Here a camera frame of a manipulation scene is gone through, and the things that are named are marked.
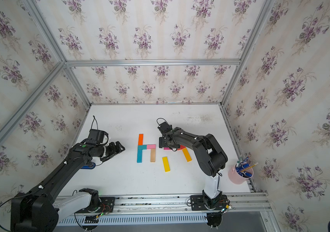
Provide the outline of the orange wooden block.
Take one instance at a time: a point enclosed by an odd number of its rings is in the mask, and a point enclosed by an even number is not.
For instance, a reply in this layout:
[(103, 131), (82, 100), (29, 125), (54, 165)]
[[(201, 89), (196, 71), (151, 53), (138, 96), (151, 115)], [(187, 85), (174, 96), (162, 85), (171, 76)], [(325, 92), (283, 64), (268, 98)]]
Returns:
[(144, 137), (143, 134), (139, 134), (139, 138), (138, 138), (138, 145), (139, 146), (143, 145), (143, 137)]

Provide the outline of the natural beige wooden block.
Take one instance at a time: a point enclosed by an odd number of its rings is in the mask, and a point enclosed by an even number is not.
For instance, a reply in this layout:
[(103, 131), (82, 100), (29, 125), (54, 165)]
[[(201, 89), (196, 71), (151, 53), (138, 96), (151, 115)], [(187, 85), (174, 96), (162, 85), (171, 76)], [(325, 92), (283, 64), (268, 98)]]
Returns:
[(156, 161), (156, 149), (151, 149), (150, 150), (150, 162), (155, 162)]

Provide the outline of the yellow long wooden block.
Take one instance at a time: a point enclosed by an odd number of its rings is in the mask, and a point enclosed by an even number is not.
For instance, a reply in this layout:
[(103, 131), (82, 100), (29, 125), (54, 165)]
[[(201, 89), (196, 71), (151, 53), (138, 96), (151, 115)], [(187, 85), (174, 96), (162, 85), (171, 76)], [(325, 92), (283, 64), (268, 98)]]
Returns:
[(168, 157), (162, 157), (165, 172), (170, 172)]

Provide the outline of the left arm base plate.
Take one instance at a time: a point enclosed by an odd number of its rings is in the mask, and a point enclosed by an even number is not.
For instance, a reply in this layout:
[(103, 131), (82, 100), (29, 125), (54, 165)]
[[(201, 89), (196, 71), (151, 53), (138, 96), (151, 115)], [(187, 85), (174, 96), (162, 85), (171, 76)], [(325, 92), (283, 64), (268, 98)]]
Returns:
[(82, 213), (92, 213), (92, 214), (98, 214), (98, 213), (112, 213), (115, 205), (115, 197), (99, 197), (98, 200), (98, 206), (88, 206), (85, 209), (81, 209), (77, 211), (77, 214)]

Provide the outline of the amber long wooden block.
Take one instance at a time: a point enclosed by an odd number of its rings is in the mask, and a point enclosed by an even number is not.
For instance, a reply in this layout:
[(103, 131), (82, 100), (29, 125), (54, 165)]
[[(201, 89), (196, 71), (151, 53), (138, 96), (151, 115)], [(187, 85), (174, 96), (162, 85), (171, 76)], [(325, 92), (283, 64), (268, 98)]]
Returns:
[(192, 161), (192, 158), (191, 158), (191, 156), (190, 156), (187, 148), (182, 149), (182, 152), (183, 152), (184, 157), (185, 157), (185, 159), (186, 159), (187, 162)]

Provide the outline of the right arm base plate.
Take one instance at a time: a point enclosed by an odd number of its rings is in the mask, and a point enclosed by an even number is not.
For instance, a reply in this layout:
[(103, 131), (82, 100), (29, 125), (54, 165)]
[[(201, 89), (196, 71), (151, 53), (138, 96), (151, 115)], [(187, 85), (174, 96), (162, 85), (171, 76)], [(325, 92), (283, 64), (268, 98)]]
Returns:
[(230, 201), (226, 195), (222, 194), (214, 199), (210, 199), (206, 195), (191, 195), (190, 205), (192, 211), (221, 211), (230, 208)]

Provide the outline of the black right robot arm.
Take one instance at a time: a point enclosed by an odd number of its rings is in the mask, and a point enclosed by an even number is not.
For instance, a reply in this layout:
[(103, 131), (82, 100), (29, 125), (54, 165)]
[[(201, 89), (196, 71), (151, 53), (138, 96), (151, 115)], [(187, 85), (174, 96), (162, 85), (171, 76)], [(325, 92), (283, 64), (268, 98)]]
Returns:
[(226, 153), (212, 134), (195, 135), (184, 131), (179, 127), (163, 123), (158, 126), (161, 133), (159, 147), (172, 151), (180, 150), (181, 146), (191, 149), (197, 159), (200, 169), (206, 174), (205, 187), (202, 191), (202, 200), (205, 207), (213, 210), (222, 201), (220, 185), (220, 171), (228, 161)]

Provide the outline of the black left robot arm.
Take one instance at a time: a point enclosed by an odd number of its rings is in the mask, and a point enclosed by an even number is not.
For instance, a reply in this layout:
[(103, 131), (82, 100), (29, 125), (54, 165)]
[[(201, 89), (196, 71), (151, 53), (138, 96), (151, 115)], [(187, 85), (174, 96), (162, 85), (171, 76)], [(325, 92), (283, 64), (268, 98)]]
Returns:
[(83, 188), (77, 194), (56, 203), (56, 198), (85, 165), (98, 157), (106, 162), (125, 151), (120, 142), (109, 142), (108, 133), (91, 129), (88, 138), (70, 148), (66, 158), (43, 181), (27, 193), (18, 193), (11, 204), (11, 232), (52, 232), (57, 224), (84, 209), (93, 213), (102, 202), (97, 190)]

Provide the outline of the light pink wooden block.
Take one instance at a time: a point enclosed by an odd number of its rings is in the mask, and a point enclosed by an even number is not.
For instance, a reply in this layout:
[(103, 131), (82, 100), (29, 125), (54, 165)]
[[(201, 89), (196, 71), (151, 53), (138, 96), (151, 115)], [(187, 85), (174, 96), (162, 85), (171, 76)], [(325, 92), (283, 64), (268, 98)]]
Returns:
[(147, 145), (147, 149), (156, 149), (156, 145), (155, 144)]

